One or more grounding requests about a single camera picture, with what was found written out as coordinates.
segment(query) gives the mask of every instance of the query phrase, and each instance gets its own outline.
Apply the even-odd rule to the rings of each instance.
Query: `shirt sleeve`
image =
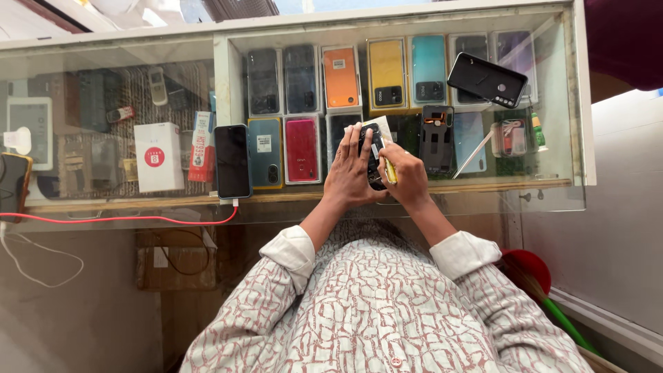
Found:
[[[216,318],[196,337],[181,372],[250,370],[267,346],[274,325],[304,292],[315,249],[299,226],[282,230],[260,250],[263,256],[233,290]]]
[[[497,244],[458,232],[433,246],[440,271],[467,296],[508,372],[592,372],[573,340],[491,263]]]

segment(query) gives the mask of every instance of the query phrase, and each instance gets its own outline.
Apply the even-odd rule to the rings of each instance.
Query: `charging cable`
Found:
[[[112,222],[115,220],[164,220],[167,222],[171,223],[176,223],[176,224],[183,224],[183,225],[191,225],[191,226],[215,226],[223,223],[227,223],[232,218],[235,217],[237,214],[237,208],[239,206],[239,200],[237,198],[233,199],[233,214],[225,220],[219,221],[219,222],[183,222],[181,220],[175,220],[175,219],[170,219],[170,218],[165,218],[163,216],[117,216],[114,218],[97,218],[97,219],[86,219],[86,220],[57,220],[57,219],[49,219],[49,218],[42,218],[41,216],[35,216],[35,215],[29,215],[29,214],[19,214],[18,212],[2,212],[0,213],[0,217],[2,216],[12,216],[15,218],[26,218],[26,219],[34,219],[34,220],[40,220],[42,222],[48,222],[48,223],[57,223],[57,224],[81,224],[81,223],[94,223],[94,222]],[[44,250],[47,250],[49,252],[54,252],[58,254],[64,254],[66,256],[70,256],[72,258],[76,258],[78,261],[81,262],[81,268],[72,276],[69,277],[68,279],[64,280],[63,282],[57,284],[57,285],[49,285],[45,282],[42,282],[29,274],[25,273],[23,269],[21,268],[21,265],[19,264],[19,260],[12,254],[11,251],[9,251],[9,247],[7,246],[7,243],[5,241],[5,236],[7,235],[7,222],[0,222],[0,243],[2,243],[3,248],[11,256],[12,259],[14,259],[14,263],[16,263],[16,268],[19,270],[21,275],[24,275],[27,279],[34,281],[40,285],[43,285],[45,287],[49,288],[54,288],[58,286],[62,286],[66,284],[67,282],[73,280],[78,276],[82,271],[83,267],[85,266],[85,263],[83,262],[83,259],[79,258],[78,256],[75,256],[73,254],[69,254],[66,252],[61,252],[59,250],[53,250],[50,248],[47,248],[46,246],[42,246],[40,244],[37,244],[35,242],[30,241],[26,236],[20,234],[20,233],[13,233],[17,235],[18,237],[21,237],[25,242],[35,245],[38,248],[42,248]]]

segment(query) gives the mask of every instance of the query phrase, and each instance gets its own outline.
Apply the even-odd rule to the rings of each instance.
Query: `red and white box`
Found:
[[[214,179],[214,146],[211,142],[213,122],[214,113],[196,112],[194,136],[191,140],[189,181],[209,182]]]
[[[180,127],[170,122],[135,125],[133,136],[140,192],[184,189]]]

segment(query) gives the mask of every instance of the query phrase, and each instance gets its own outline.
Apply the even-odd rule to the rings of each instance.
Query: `red charging cable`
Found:
[[[41,220],[48,223],[58,223],[58,224],[81,224],[81,223],[96,223],[96,222],[112,222],[115,220],[165,220],[171,223],[184,224],[188,226],[215,226],[223,223],[229,222],[237,214],[237,206],[234,206],[233,214],[226,220],[221,222],[183,222],[181,220],[175,220],[170,218],[165,218],[163,216],[116,216],[114,218],[98,218],[98,219],[86,219],[86,220],[56,220],[49,218],[42,218],[40,216],[28,215],[28,214],[19,214],[17,212],[0,212],[0,217],[2,216],[14,216],[18,218],[26,219],[35,219]]]

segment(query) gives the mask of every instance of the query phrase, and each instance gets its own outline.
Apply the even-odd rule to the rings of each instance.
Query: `pink phone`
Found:
[[[289,181],[318,179],[316,124],[311,119],[286,122],[286,154]]]

